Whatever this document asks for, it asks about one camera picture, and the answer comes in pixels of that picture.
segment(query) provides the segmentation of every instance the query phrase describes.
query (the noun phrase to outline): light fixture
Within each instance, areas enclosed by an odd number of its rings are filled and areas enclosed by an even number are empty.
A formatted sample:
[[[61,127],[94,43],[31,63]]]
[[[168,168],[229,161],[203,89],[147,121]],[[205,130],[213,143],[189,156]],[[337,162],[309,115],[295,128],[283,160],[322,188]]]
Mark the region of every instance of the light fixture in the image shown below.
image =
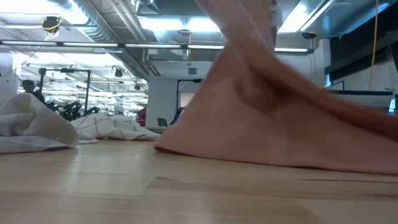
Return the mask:
[[[179,44],[126,44],[126,48],[143,48],[143,49],[181,49]]]
[[[298,4],[293,11],[287,16],[285,22],[279,28],[278,33],[293,33],[300,30],[300,28],[308,21],[310,14],[308,9],[303,4]]]
[[[143,29],[148,29],[154,32],[180,30],[185,28],[179,17],[161,19],[139,16],[138,19]]]
[[[52,95],[76,95],[76,94],[82,94],[85,95],[86,91],[66,91],[66,90],[42,90],[42,93],[48,93]],[[122,92],[122,93],[116,93],[116,95],[113,94],[113,92],[89,92],[90,96],[107,96],[107,97],[115,97],[115,96],[123,96],[123,97],[128,97],[128,98],[141,98],[143,100],[143,97],[146,96],[144,92],[139,92],[139,93],[131,93],[131,92]]]
[[[114,72],[114,76],[121,78],[123,76],[123,72],[120,68],[117,68],[116,71]]]
[[[192,32],[219,32],[220,28],[209,17],[193,17],[186,29]]]
[[[24,78],[23,80],[32,80],[33,82],[39,82],[40,79],[31,79],[31,78]],[[59,82],[59,83],[79,83],[79,82],[87,82],[87,80],[62,80],[62,79],[45,79],[43,82]],[[90,83],[103,83],[103,84],[127,84],[127,82],[123,81],[101,81],[101,80],[92,80]]]
[[[1,44],[3,45],[40,45],[40,46],[57,46],[56,42],[47,42],[47,41],[24,41],[24,40],[1,40]]]
[[[275,52],[278,52],[278,53],[309,53],[309,49],[276,47]]]
[[[278,30],[278,34],[293,33],[307,30],[335,0],[325,0],[319,8],[315,8],[312,12],[308,11],[308,7],[299,3],[286,18]]]
[[[221,45],[188,45],[188,49],[204,49],[204,50],[221,50],[224,46]]]
[[[316,12],[315,15],[313,15],[313,16],[311,17],[311,19],[309,19],[309,20],[301,27],[300,31],[305,31],[305,30],[307,30],[307,28],[310,27],[310,25],[313,24],[313,23],[316,21],[316,19],[318,19],[318,18],[323,14],[323,12],[325,12],[325,11],[329,8],[329,6],[331,6],[331,5],[334,3],[334,1],[335,1],[335,0],[329,0],[328,2],[326,2],[326,4],[323,5],[322,8],[320,8],[320,9],[318,10],[318,12]]]
[[[108,43],[78,43],[78,42],[65,42],[66,47],[118,47],[118,44]]]

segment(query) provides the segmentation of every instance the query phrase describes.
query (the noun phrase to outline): checkered cloth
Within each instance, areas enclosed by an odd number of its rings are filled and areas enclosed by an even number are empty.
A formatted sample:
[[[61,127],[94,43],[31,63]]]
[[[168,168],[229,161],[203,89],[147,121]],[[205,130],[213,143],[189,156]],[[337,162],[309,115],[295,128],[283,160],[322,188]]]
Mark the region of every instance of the checkered cloth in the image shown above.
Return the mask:
[[[158,139],[159,135],[139,125],[126,116],[109,117],[104,113],[92,114],[72,121],[81,141],[94,139],[149,140]]]

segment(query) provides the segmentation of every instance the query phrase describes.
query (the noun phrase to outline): fluorescent light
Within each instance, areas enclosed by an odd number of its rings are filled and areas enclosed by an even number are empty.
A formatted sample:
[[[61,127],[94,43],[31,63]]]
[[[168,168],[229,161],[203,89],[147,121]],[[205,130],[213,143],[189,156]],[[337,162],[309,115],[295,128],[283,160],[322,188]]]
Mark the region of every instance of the fluorescent light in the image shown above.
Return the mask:
[[[159,19],[139,16],[138,19],[142,28],[149,29],[154,32],[184,29],[184,24],[179,18]]]
[[[296,49],[287,47],[276,47],[275,52],[307,53],[308,49]]]
[[[74,43],[65,42],[63,43],[66,47],[119,47],[118,44],[107,44],[107,43]]]
[[[316,19],[318,19],[323,14],[323,12],[325,12],[329,8],[329,6],[331,6],[334,3],[334,1],[335,0],[329,0],[321,9],[318,10],[317,13],[315,13],[315,15],[311,17],[310,20],[308,20],[304,24],[303,27],[301,27],[300,31],[305,31],[308,27],[310,27],[310,25],[313,24],[316,21]]]
[[[33,82],[39,82],[40,79],[31,79],[31,78],[23,78],[21,80],[32,80]],[[87,82],[87,80],[62,80],[62,79],[45,79],[43,82],[59,82],[59,83],[81,83],[81,82]],[[104,83],[104,84],[126,84],[127,82],[123,81],[96,81],[92,80],[90,83]]]
[[[188,49],[222,50],[224,46],[220,45],[188,45]]]
[[[35,26],[35,25],[0,25],[1,28],[7,29],[41,29],[42,26]]]
[[[41,46],[57,46],[55,42],[45,42],[45,41],[18,41],[18,40],[2,40],[3,45],[41,45]]]
[[[146,48],[146,49],[181,49],[179,44],[125,44],[127,48]]]
[[[297,32],[310,18],[308,9],[303,4],[298,4],[287,16],[285,22],[279,28],[278,33]]]
[[[85,95],[86,91],[42,90],[42,93],[48,93],[48,94],[53,94],[53,95],[71,95],[71,94]],[[120,93],[113,94],[113,92],[93,92],[93,91],[90,91],[89,95],[90,96],[107,96],[107,97],[125,96],[125,97],[129,97],[129,98],[143,98],[144,96],[146,96],[146,94],[144,92],[139,92],[139,93],[120,92]]]
[[[68,6],[65,10],[59,3],[55,1],[44,1],[44,0],[12,0],[7,1],[7,4],[1,4],[0,12],[11,12],[19,14],[46,14],[52,16],[61,15],[62,18],[66,19],[71,24],[86,24],[88,17],[78,7],[78,5],[72,1],[64,1]]]
[[[192,32],[219,32],[220,28],[209,17],[194,17],[189,20],[186,29]]]

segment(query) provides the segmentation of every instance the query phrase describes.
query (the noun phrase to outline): ceiling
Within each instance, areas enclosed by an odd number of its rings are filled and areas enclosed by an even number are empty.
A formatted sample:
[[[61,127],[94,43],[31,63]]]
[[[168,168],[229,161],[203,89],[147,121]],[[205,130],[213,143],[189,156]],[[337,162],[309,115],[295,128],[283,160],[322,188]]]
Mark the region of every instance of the ceiling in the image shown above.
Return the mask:
[[[397,0],[380,0],[379,11]],[[226,39],[194,0],[155,0],[161,15],[148,7],[137,11],[133,0],[13,0],[0,8],[0,39],[55,40],[65,42],[124,42],[224,45]],[[343,35],[374,16],[375,0],[278,0],[283,24],[277,36],[277,46],[309,48],[301,31],[322,37]],[[63,22],[56,35],[41,27],[47,16],[61,16]],[[190,29],[190,35],[179,29]],[[121,100],[129,101],[132,111],[146,102],[145,80],[149,76],[189,79],[204,78],[218,52],[213,50],[104,50],[60,47],[0,47],[0,52],[12,52],[23,62],[21,78],[39,79],[38,67],[89,68],[94,81],[90,92],[92,105],[110,106]],[[115,85],[114,69],[123,77]],[[189,75],[189,68],[196,75]],[[85,80],[82,73],[66,74],[75,80]],[[63,79],[65,74],[50,74],[46,79]],[[141,92],[136,95],[135,85]],[[45,94],[59,102],[76,98],[81,86],[76,83],[45,82]]]

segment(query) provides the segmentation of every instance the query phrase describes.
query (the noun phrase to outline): yellow cable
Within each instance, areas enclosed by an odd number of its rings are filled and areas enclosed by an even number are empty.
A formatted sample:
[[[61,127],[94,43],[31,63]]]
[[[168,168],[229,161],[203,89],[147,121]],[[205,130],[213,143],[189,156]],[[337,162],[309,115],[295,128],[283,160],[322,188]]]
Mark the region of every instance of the yellow cable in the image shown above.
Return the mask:
[[[376,0],[376,17],[374,20],[374,39],[373,39],[373,56],[371,65],[371,78],[369,82],[369,90],[372,90],[373,73],[374,73],[374,60],[376,58],[376,44],[377,44],[377,22],[379,20],[379,0]]]
[[[315,50],[317,49],[315,46],[315,38],[313,38],[313,69],[314,69],[314,75],[315,75],[315,81],[317,80],[317,57],[315,55]]]
[[[42,21],[42,27],[43,27],[43,29],[45,29],[45,30],[52,30],[52,29],[56,29],[58,26],[60,26],[61,23],[62,23],[62,20],[61,20],[57,25],[55,25],[55,26],[53,26],[53,27],[51,27],[51,28],[46,28],[46,27],[44,27],[44,26],[43,26],[43,23],[44,23],[44,21]]]

